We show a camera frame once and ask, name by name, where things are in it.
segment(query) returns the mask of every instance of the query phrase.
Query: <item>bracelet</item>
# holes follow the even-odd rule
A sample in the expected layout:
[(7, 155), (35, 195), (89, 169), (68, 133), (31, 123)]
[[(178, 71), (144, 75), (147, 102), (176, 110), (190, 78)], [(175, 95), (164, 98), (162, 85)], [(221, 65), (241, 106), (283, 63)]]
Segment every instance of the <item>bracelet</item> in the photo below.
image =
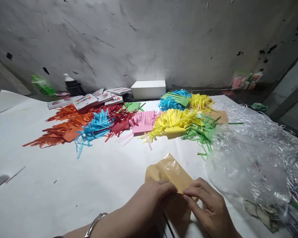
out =
[(99, 220), (100, 220), (103, 216), (106, 216), (106, 215), (108, 215), (108, 213), (101, 213), (101, 214), (99, 214), (99, 215), (95, 218), (95, 220), (94, 220), (94, 221), (92, 222), (92, 224), (90, 225), (90, 227), (89, 227), (89, 229), (88, 229), (88, 231), (87, 231), (87, 233), (86, 233), (86, 235), (85, 235), (84, 238), (90, 238), (90, 235), (92, 234), (92, 231), (93, 231), (94, 227), (96, 226), (96, 224), (99, 222)]

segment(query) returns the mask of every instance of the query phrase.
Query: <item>green bottle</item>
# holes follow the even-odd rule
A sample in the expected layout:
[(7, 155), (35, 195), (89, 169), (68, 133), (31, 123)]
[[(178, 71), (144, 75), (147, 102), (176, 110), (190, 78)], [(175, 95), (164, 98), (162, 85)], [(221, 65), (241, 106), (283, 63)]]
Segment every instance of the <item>green bottle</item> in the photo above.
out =
[(48, 82), (40, 79), (36, 75), (31, 75), (33, 85), (43, 94), (47, 96), (55, 95), (54, 89), (50, 86)]

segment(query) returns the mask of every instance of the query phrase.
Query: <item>hand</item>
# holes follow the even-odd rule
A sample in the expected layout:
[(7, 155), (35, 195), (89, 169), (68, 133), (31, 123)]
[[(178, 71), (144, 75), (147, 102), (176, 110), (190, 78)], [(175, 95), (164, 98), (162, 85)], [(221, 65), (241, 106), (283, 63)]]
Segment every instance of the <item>hand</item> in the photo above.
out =
[(163, 199), (176, 192), (176, 187), (167, 180), (151, 180), (143, 184), (122, 208), (98, 222), (92, 237), (125, 238), (144, 231), (157, 212), (162, 213)]
[[(183, 194), (195, 217), (211, 238), (241, 237), (233, 225), (223, 196), (204, 179), (193, 181), (189, 188), (183, 190)], [(192, 197), (198, 197), (203, 202), (203, 209)]]

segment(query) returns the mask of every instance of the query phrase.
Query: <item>yellow fringed paper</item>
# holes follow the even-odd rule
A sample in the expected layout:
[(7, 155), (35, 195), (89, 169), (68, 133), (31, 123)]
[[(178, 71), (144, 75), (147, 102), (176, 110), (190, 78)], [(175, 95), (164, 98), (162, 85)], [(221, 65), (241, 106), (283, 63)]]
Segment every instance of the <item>yellow fringed paper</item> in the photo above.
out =
[(200, 95), (200, 94), (192, 94), (190, 99), (189, 105), (190, 109), (194, 111), (202, 111), (204, 112), (211, 112), (211, 110), (215, 111), (211, 105), (214, 104), (212, 98), (209, 98), (207, 95)]
[(190, 111), (189, 109), (185, 109), (184, 111), (169, 109), (157, 118), (153, 125), (153, 131), (147, 133), (150, 143), (153, 142), (156, 136), (162, 136), (163, 132), (167, 134), (185, 133), (185, 129), (193, 123), (203, 126), (202, 119), (197, 117), (197, 115), (197, 111)]

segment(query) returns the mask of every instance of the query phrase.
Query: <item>table surface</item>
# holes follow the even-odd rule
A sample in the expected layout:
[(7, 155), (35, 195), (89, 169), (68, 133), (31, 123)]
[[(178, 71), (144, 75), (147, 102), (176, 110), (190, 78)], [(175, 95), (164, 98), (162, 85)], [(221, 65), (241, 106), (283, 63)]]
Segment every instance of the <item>table surface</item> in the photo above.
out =
[[(217, 101), (235, 104), (226, 96)], [(149, 101), (144, 110), (159, 110)], [(0, 186), (0, 238), (49, 238), (89, 224), (100, 212), (123, 206), (143, 184), (146, 168), (170, 153), (193, 178), (209, 181), (201, 151), (195, 141), (159, 137), (150, 151), (133, 138), (126, 146), (117, 138), (93, 140), (76, 159), (75, 143), (41, 149), (22, 147), (42, 135), (42, 130), (59, 124), (46, 122), (55, 115), (46, 102), (11, 92), (0, 94), (0, 174), (15, 175)], [(291, 237), (282, 229), (272, 235), (257, 219), (244, 211), (241, 199), (225, 201), (236, 229), (243, 237)], [(193, 222), (186, 237), (203, 237)]]

